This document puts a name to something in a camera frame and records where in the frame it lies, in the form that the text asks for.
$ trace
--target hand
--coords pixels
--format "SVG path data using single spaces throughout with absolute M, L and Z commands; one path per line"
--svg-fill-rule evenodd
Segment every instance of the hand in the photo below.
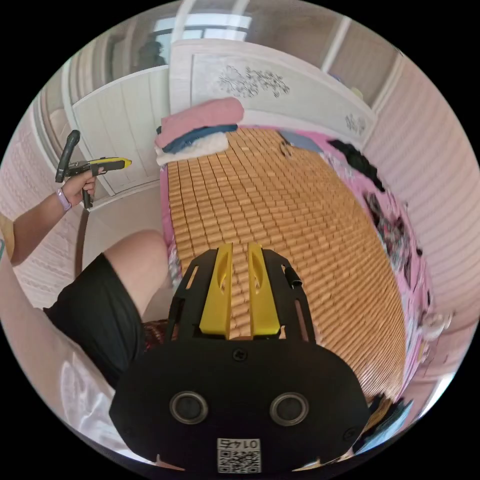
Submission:
M 82 190 L 86 190 L 91 197 L 94 196 L 96 181 L 97 177 L 92 175 L 91 170 L 88 170 L 69 178 L 61 189 L 71 206 L 76 207 L 82 201 Z

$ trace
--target purple watch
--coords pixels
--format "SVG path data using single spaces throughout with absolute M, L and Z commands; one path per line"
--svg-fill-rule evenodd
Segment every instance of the purple watch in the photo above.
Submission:
M 56 196 L 58 197 L 58 199 L 60 200 L 60 203 L 63 207 L 63 209 L 68 212 L 71 208 L 72 208 L 72 204 L 67 200 L 67 198 L 65 197 L 64 195 L 64 192 L 61 188 L 59 188 L 57 191 L 56 191 Z

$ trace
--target leg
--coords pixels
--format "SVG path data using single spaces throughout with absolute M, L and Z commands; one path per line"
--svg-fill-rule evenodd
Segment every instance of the leg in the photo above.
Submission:
M 100 254 L 44 311 L 115 389 L 146 349 L 141 315 L 167 274 L 161 234 L 140 231 Z
M 167 246 L 162 234 L 143 230 L 129 235 L 104 252 L 142 316 L 167 279 Z

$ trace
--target shirt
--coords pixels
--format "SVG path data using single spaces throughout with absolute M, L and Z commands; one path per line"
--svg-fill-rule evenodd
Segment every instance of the shirt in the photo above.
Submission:
M 115 391 L 83 350 L 22 290 L 10 259 L 14 224 L 0 213 L 0 319 L 15 357 L 41 399 L 61 420 L 104 447 L 151 464 L 133 453 L 110 419 Z

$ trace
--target wrist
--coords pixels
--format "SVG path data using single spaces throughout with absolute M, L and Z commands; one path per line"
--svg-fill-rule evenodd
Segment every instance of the wrist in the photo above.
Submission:
M 71 202 L 69 202 L 69 200 L 65 196 L 62 188 L 58 188 L 55 194 L 56 194 L 56 197 L 57 197 L 61 207 L 63 208 L 63 211 L 68 212 L 72 208 L 72 204 L 71 204 Z

